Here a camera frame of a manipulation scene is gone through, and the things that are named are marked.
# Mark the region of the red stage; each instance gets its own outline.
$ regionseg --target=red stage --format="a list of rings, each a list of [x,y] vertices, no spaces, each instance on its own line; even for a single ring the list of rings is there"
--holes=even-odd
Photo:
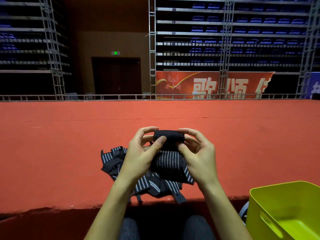
[[[320,185],[319,101],[0,103],[0,118],[2,214],[101,206],[113,181],[100,170],[100,151],[127,147],[145,126],[201,131],[216,146],[230,199],[287,181]],[[188,201],[203,200],[196,184],[184,184],[182,193]],[[174,202],[172,196],[142,199]]]

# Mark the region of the gray pants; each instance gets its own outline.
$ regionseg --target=gray pants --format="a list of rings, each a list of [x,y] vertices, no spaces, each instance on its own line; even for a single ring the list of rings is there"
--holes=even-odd
[[[206,219],[203,216],[194,215],[187,219],[181,239],[215,240],[216,238]],[[118,240],[140,240],[138,226],[134,219],[124,218]]]

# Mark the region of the right hand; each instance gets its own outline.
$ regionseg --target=right hand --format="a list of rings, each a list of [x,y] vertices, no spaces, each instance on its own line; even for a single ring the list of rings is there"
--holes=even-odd
[[[185,142],[179,142],[176,145],[200,190],[218,185],[214,145],[195,129],[183,128],[178,131],[185,133]]]

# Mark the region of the black and gray striped fabric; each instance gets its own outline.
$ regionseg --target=black and gray striped fabric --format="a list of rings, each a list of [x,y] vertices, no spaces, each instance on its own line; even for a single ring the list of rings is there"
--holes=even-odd
[[[167,141],[162,147],[164,150],[161,150],[155,155],[151,162],[150,170],[138,180],[132,195],[137,196],[138,201],[141,201],[140,194],[144,193],[149,193],[155,197],[173,194],[178,203],[185,202],[186,199],[180,193],[182,183],[193,185],[194,180],[190,176],[185,159],[178,152],[174,144],[175,137],[179,137],[177,141],[181,141],[181,135],[177,131],[171,134],[171,131],[168,130],[159,132],[154,134],[153,140],[155,141],[158,137],[165,135]],[[103,153],[103,150],[101,151],[103,164],[101,170],[109,174],[113,180],[116,180],[118,177],[126,152],[127,149],[122,146],[113,148],[111,152],[108,153]]]

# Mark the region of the forearm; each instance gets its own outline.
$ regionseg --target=forearm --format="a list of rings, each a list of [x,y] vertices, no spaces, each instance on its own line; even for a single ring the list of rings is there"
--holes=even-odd
[[[221,240],[252,240],[220,184],[202,189]]]
[[[85,240],[116,240],[125,215],[130,191],[118,178],[92,223]]]

